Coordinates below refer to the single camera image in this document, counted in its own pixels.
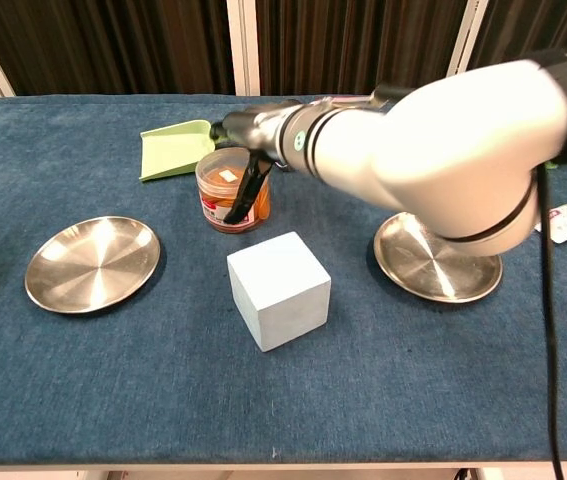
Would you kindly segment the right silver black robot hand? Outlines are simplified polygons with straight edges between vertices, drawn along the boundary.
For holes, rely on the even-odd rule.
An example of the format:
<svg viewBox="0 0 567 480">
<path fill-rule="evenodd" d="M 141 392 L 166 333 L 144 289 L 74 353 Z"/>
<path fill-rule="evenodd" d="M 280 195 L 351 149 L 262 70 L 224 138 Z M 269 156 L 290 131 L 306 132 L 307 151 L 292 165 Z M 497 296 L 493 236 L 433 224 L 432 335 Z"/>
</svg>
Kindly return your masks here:
<svg viewBox="0 0 567 480">
<path fill-rule="evenodd" d="M 211 125 L 214 142 L 230 142 L 248 150 L 249 159 L 238 193 L 223 222 L 236 225 L 252 208 L 272 168 L 282 159 L 278 152 L 280 129 L 302 103 L 288 99 L 280 103 L 254 105 L 227 114 Z"/>
</svg>

